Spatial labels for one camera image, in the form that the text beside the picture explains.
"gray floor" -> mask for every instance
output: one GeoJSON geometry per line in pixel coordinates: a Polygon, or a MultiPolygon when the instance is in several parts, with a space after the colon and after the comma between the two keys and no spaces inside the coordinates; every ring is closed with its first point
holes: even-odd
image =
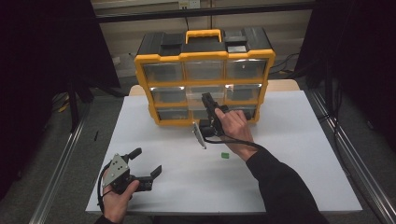
{"type": "MultiPolygon", "coordinates": [[[[125,77],[121,78],[120,82],[120,90],[128,92],[135,80],[125,77]]],[[[300,79],[298,82],[301,88],[306,90],[304,79],[300,79]]],[[[86,213],[85,207],[106,154],[120,113],[122,99],[108,96],[99,90],[93,90],[93,92],[96,95],[95,100],[66,167],[61,186],[58,188],[52,207],[46,216],[46,223],[93,223],[98,218],[96,215],[86,213]]],[[[314,111],[319,115],[318,108],[308,91],[307,97],[314,111]]],[[[391,198],[393,204],[396,204],[396,153],[390,150],[381,134],[368,128],[366,117],[347,95],[344,97],[339,120],[376,180],[391,198]]],[[[0,223],[29,222],[70,136],[70,123],[69,111],[53,113],[45,136],[41,140],[35,157],[31,159],[24,170],[22,179],[12,185],[7,196],[0,202],[0,223]]],[[[321,124],[329,142],[333,145],[330,127],[326,122],[321,124]]],[[[136,124],[131,128],[138,128],[138,126],[139,124],[136,124]]],[[[363,190],[363,195],[368,198],[370,204],[375,206],[356,172],[347,162],[347,158],[346,166],[363,190]]],[[[352,186],[361,202],[363,211],[345,215],[327,214],[326,217],[331,223],[379,223],[357,191],[356,186],[353,183],[352,186]]],[[[150,223],[150,219],[149,217],[127,217],[124,223],[145,224],[150,223]]]]}

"white tabletop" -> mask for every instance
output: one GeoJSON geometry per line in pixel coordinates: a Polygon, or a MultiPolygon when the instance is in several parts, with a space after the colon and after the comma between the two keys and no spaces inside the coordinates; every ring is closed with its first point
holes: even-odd
{"type": "MultiPolygon", "coordinates": [[[[261,119],[251,130],[256,143],[302,177],[320,211],[361,210],[303,91],[267,92],[261,119]]],[[[152,191],[134,194],[128,214],[265,212],[258,182],[241,159],[225,145],[207,144],[202,149],[191,127],[157,126],[149,115],[146,96],[125,97],[102,167],[115,153],[127,154],[137,147],[143,153],[129,162],[131,173],[149,175],[160,164],[163,173],[155,179],[152,191]],[[221,152],[229,152],[230,159],[223,159],[221,152]]],[[[86,211],[100,213],[96,187],[86,211]]]]}

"person's left hand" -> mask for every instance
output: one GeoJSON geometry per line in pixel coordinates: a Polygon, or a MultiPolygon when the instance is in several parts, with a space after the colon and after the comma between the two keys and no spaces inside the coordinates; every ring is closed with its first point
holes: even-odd
{"type": "MultiPolygon", "coordinates": [[[[105,179],[107,171],[108,170],[105,171],[103,179],[105,179]]],[[[134,180],[131,184],[129,184],[128,188],[122,194],[111,191],[111,186],[105,187],[103,189],[103,194],[106,194],[103,198],[103,203],[105,205],[105,218],[114,223],[121,223],[126,215],[128,202],[138,187],[138,180],[134,180]]]]}

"clear plastic drawer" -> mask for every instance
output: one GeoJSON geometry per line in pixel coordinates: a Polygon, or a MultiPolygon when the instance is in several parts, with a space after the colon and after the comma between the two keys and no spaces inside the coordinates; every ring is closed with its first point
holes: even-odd
{"type": "Polygon", "coordinates": [[[143,69],[149,82],[183,80],[181,63],[146,63],[143,69]]]}
{"type": "Polygon", "coordinates": [[[264,74],[265,59],[228,60],[226,63],[226,78],[260,78],[264,74]]]}
{"type": "Polygon", "coordinates": [[[179,103],[186,101],[184,87],[152,87],[150,91],[155,103],[179,103]]]}
{"type": "Polygon", "coordinates": [[[204,104],[202,103],[202,93],[210,92],[213,100],[218,102],[219,105],[224,103],[224,86],[196,86],[188,87],[186,90],[187,102],[190,110],[204,110],[204,104]]]}
{"type": "Polygon", "coordinates": [[[160,107],[157,108],[157,113],[160,120],[189,118],[187,107],[160,107]]]}
{"type": "Polygon", "coordinates": [[[206,110],[192,110],[192,118],[193,119],[207,119],[206,110]]]}
{"type": "Polygon", "coordinates": [[[221,79],[224,62],[221,60],[190,61],[184,63],[186,79],[213,80],[221,79]]]}
{"type": "Polygon", "coordinates": [[[225,85],[226,99],[229,101],[258,100],[262,84],[225,85]]]}
{"type": "Polygon", "coordinates": [[[256,106],[255,105],[228,105],[230,110],[242,110],[244,113],[249,113],[254,119],[256,116],[256,106]]]}

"black cable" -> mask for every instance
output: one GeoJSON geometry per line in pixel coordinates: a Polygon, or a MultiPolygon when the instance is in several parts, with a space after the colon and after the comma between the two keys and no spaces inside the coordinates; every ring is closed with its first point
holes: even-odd
{"type": "Polygon", "coordinates": [[[189,31],[190,30],[190,26],[189,26],[189,21],[187,20],[187,17],[185,17],[184,20],[186,20],[187,31],[189,31]]]}
{"type": "Polygon", "coordinates": [[[280,72],[280,71],[283,71],[283,70],[288,66],[288,61],[289,61],[293,56],[299,55],[299,54],[300,54],[300,53],[292,53],[292,54],[288,55],[288,57],[286,57],[286,59],[285,59],[283,62],[281,62],[281,63],[279,63],[279,64],[277,64],[277,65],[272,66],[271,68],[275,68],[275,67],[279,67],[279,66],[282,65],[282,64],[285,64],[285,65],[283,65],[282,69],[280,69],[280,70],[278,70],[278,71],[275,71],[275,72],[271,72],[271,73],[269,73],[269,75],[272,75],[272,74],[278,73],[278,72],[280,72]]]}
{"type": "Polygon", "coordinates": [[[236,138],[233,138],[233,137],[231,137],[231,136],[229,136],[227,134],[224,134],[224,136],[233,139],[233,141],[231,141],[231,140],[212,141],[212,140],[207,140],[205,137],[204,137],[204,141],[207,142],[207,143],[211,143],[211,144],[244,144],[244,145],[247,145],[247,146],[250,146],[250,147],[255,147],[258,150],[262,150],[262,149],[263,150],[267,150],[265,147],[263,147],[263,146],[261,146],[259,144],[253,143],[253,142],[236,139],[236,138]]]}
{"type": "Polygon", "coordinates": [[[111,161],[105,166],[103,167],[101,173],[99,174],[99,179],[98,179],[98,185],[97,185],[97,194],[98,194],[98,205],[100,207],[100,210],[102,211],[102,213],[105,213],[105,205],[103,204],[103,197],[105,197],[106,194],[108,194],[110,191],[106,192],[103,196],[101,196],[101,188],[102,188],[102,177],[105,174],[105,170],[110,166],[111,161]]]}
{"type": "Polygon", "coordinates": [[[347,169],[346,163],[345,163],[344,159],[341,156],[340,149],[338,148],[338,145],[337,145],[337,133],[338,133],[338,125],[339,125],[339,123],[338,123],[338,115],[339,115],[339,110],[340,110],[340,107],[341,107],[341,105],[339,104],[339,102],[341,101],[339,99],[339,97],[342,96],[342,95],[339,94],[339,91],[340,91],[340,88],[339,88],[339,85],[337,85],[337,90],[334,93],[334,102],[336,104],[336,107],[335,107],[335,109],[333,111],[334,127],[333,127],[333,136],[332,136],[332,138],[333,138],[335,149],[336,149],[335,150],[335,156],[341,161],[341,166],[342,166],[343,170],[345,172],[347,172],[348,174],[350,174],[350,172],[347,169]]]}
{"type": "Polygon", "coordinates": [[[317,63],[320,62],[319,58],[316,58],[315,60],[312,60],[309,64],[307,64],[305,67],[299,69],[298,71],[294,71],[293,73],[289,74],[285,79],[295,79],[297,77],[303,77],[306,76],[305,71],[307,71],[309,68],[312,66],[316,65],[317,63]]]}

